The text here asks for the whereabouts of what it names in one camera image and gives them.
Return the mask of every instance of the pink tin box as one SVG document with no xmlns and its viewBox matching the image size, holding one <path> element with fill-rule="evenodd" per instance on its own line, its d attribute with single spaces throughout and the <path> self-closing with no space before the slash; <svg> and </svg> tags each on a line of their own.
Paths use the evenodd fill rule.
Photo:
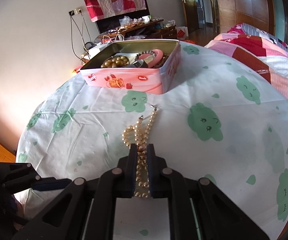
<svg viewBox="0 0 288 240">
<path fill-rule="evenodd" d="M 169 55 L 160 68 L 100 68 L 107 58 L 117 53 L 127 55 L 153 49 L 160 49 Z M 118 41 L 91 58 L 80 72 L 89 86 L 163 94 L 167 92 L 180 61 L 181 48 L 178 40 Z"/>
</svg>

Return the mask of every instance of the wall outlet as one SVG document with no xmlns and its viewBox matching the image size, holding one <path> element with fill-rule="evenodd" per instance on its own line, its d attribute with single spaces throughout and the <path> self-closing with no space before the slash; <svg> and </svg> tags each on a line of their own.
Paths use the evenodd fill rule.
<svg viewBox="0 0 288 240">
<path fill-rule="evenodd" d="M 82 12 L 82 7 L 77 7 L 77 8 L 75 8 L 74 10 L 69 11 L 68 14 L 69 14 L 70 16 L 73 16 L 73 15 L 79 14 L 79 13 L 81 13 L 81 12 Z"/>
</svg>

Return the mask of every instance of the white bedsheet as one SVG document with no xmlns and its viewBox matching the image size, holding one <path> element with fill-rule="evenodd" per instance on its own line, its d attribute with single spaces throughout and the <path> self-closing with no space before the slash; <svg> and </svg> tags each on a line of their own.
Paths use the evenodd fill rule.
<svg viewBox="0 0 288 240">
<path fill-rule="evenodd" d="M 71 78 L 37 107 L 17 161 L 32 163 L 42 177 L 97 178 L 128 154 L 124 128 L 157 105 L 149 138 L 156 154 L 187 178 L 209 177 L 277 239 L 288 219 L 288 100 L 237 60 L 181 46 L 182 62 L 163 95 Z M 31 218 L 59 192 L 26 190 L 16 198 Z M 118 200 L 114 239 L 169 239 L 167 216 L 166 200 Z"/>
</svg>

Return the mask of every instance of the white wall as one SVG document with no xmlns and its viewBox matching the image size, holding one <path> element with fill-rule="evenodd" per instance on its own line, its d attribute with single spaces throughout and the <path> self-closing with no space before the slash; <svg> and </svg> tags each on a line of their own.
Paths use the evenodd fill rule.
<svg viewBox="0 0 288 240">
<path fill-rule="evenodd" d="M 147 3 L 153 16 L 184 25 L 181 0 Z M 80 6 L 94 40 L 98 31 L 83 0 L 0 0 L 0 142 L 11 150 L 34 109 L 79 65 L 71 50 L 68 11 Z M 75 19 L 81 23 L 79 16 Z M 76 30 L 73 41 L 81 54 Z"/>
</svg>

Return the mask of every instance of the pearl necklace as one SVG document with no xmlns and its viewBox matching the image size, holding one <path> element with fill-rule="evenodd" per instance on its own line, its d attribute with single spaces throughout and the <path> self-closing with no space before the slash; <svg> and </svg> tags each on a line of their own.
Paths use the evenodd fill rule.
<svg viewBox="0 0 288 240">
<path fill-rule="evenodd" d="M 134 132 L 135 143 L 137 146 L 137 166 L 136 166 L 136 187 L 135 187 L 135 196 L 147 198 L 150 194 L 149 188 L 149 179 L 147 171 L 147 155 L 146 155 L 146 146 L 148 143 L 149 133 L 151 131 L 152 124 L 155 120 L 157 108 L 151 106 L 154 110 L 151 113 L 150 119 L 148 120 L 147 126 L 144 129 L 144 132 L 141 128 L 144 116 L 138 118 L 135 125 L 128 126 L 123 134 L 122 140 L 124 144 L 131 148 L 131 142 L 129 140 L 129 135 L 131 132 Z"/>
</svg>

